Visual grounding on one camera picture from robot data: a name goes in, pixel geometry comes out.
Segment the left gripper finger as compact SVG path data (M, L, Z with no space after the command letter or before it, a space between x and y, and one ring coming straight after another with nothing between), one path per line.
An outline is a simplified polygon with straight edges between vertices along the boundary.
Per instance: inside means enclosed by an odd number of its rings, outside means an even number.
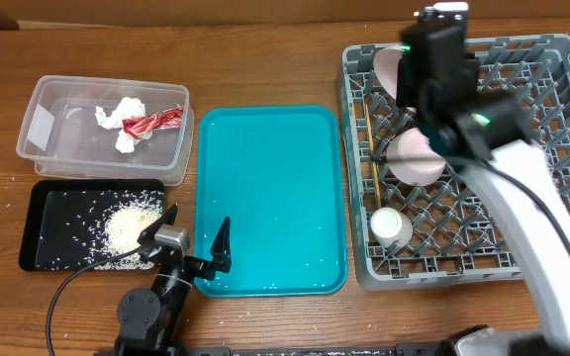
M210 250L213 268L224 273L229 273L232 267L230 228L231 219L225 217Z
M138 243L147 243L154 240L155 234L160 228L165 224L174 225L175 219L177 217L178 207L176 204L172 205L168 210L166 210L160 218L146 227L138 237Z

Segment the pile of rice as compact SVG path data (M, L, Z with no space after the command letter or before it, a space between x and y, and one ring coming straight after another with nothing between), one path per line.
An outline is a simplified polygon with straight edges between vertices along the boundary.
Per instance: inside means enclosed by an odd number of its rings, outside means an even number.
M76 271L140 246L140 233L161 217L159 190L53 191L41 219L34 267Z

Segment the large white plate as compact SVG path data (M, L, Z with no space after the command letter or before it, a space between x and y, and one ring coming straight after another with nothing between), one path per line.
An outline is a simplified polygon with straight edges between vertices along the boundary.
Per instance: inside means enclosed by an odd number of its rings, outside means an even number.
M407 44L391 44L378 51L373 59L373 69L381 87L392 99L397 98L399 62L410 50Z

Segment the small pink plate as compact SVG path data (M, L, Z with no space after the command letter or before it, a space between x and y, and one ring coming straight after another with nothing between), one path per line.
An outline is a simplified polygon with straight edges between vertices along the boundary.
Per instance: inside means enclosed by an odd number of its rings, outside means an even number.
M417 128L397 135L388 145L386 159L393 175L412 186L434 183L446 166L446 161L430 148L428 138Z

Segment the red snack wrapper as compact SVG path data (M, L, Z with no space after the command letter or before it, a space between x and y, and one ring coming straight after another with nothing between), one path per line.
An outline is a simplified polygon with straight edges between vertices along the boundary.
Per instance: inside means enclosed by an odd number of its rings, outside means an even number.
M183 116L184 108L175 106L150 116L123 119L123 130L134 139L145 139L156 130L180 128Z

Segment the white napkin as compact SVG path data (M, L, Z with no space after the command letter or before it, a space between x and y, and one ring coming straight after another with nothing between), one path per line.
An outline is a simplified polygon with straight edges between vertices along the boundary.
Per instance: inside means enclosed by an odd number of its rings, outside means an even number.
M136 145L141 141L126 133L123 120L143 117L145 115L145 104L138 98L123 97L116 109L107 115L105 110L95 107L95 118L97 124L105 130L120 129L115 147L121 153L132 153Z

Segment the wooden chopstick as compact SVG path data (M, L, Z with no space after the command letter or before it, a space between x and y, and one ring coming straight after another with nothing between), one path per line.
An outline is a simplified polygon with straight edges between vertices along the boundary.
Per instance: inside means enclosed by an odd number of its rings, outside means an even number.
M367 129L367 138L368 138L368 143L369 143L369 153L370 153L370 165L372 168L372 175L373 175L373 184L374 184L374 190L375 190L375 203L376 203L376 208L377 209L381 209L382 208L382 202L381 202L381 194L380 194L380 185L379 185L379 171L378 171L378 162L377 159L375 158L375 140L373 137L373 132L372 132L372 125L371 125L371 119L370 119L370 112L368 109L368 104L367 101L364 100L364 113L365 113L365 120L366 120L366 129Z

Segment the white cup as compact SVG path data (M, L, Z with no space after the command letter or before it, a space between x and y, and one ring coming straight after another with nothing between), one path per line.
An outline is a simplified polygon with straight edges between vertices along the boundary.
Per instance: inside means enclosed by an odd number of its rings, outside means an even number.
M393 243L403 247L407 245L413 235L411 220L392 208L380 208L370 218L370 228L377 242L385 247Z

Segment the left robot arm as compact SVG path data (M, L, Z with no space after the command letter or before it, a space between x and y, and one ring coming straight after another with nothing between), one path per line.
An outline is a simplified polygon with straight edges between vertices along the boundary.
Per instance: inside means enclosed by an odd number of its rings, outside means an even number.
M175 328L197 279L213 281L232 267L231 219L224 218L211 247L210 260L190 254L188 231L174 225L172 206L140 233L141 260L158 267L150 288L133 289L121 298L117 317L120 332L115 355L186 355L174 340Z

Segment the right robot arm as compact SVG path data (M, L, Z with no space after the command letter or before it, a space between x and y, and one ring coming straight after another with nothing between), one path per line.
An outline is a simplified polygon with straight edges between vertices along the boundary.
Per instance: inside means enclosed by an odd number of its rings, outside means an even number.
M397 104L415 109L431 149L486 206L535 303L540 339L512 341L507 353L570 355L570 213L529 119L507 92L478 92L464 26L419 20L400 38Z

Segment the grey dishwasher rack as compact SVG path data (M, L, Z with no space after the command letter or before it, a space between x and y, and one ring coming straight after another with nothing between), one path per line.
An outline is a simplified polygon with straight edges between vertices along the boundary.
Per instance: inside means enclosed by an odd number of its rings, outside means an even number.
M523 107L570 212L570 37L472 39L468 47L480 62L479 90L506 90ZM347 47L337 78L359 285L389 291L518 278L520 270L494 220L452 167L434 183L417 187L401 182L382 163L389 143L414 122L376 78L373 59L379 50L379 44ZM382 208L403 213L413 225L403 247L381 246L370 228L378 209L364 100L375 140Z

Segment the teal serving tray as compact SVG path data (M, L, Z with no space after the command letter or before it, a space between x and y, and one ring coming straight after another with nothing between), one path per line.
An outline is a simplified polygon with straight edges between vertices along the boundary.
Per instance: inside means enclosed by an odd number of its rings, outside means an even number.
M201 120L194 253L231 220L232 268L210 298L329 295L347 279L335 115L323 106L220 108Z

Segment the black rectangular tray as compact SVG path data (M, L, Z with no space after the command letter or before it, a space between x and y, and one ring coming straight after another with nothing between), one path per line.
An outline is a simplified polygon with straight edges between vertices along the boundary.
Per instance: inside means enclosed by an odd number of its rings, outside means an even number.
M41 181L31 193L19 266L25 271L77 271L129 252L164 208L159 180Z

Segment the clear plastic bin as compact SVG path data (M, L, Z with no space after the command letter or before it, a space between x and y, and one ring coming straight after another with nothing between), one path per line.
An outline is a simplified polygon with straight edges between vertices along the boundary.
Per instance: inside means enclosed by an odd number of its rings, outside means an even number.
M156 130L122 153L116 148L120 130L102 128L96 116L111 115L124 98L140 100L147 115L180 106L181 126ZM157 179L177 186L188 167L193 132L190 94L182 85L46 75L31 96L16 151L44 176Z

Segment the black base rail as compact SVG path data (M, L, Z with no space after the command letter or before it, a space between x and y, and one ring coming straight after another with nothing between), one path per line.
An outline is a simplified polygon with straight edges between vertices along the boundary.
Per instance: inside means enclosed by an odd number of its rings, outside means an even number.
M455 355L450 345L443 343L400 343L385 347L347 348L282 348L233 350L228 347L176 348L171 351L98 351L94 356L110 355L165 355L165 356L444 356Z

